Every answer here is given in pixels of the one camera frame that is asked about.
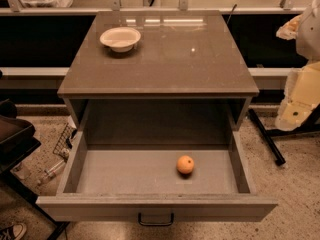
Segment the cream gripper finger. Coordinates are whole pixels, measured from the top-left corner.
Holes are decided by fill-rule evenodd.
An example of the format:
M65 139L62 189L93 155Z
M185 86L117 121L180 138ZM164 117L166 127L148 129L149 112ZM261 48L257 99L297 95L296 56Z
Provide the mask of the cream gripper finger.
M300 127L320 104L320 62L292 70L286 80L275 126L281 131Z
M284 40L295 39L297 37L300 20L301 15L295 16L277 30L276 36Z

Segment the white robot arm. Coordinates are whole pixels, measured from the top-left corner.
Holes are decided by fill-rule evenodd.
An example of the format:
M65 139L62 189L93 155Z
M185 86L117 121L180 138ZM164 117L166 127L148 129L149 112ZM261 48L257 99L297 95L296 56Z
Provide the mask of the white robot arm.
M285 23L276 36L296 41L296 52L307 59L301 69L287 76L284 99L275 126L282 131L300 127L320 104L320 2L313 0L306 10Z

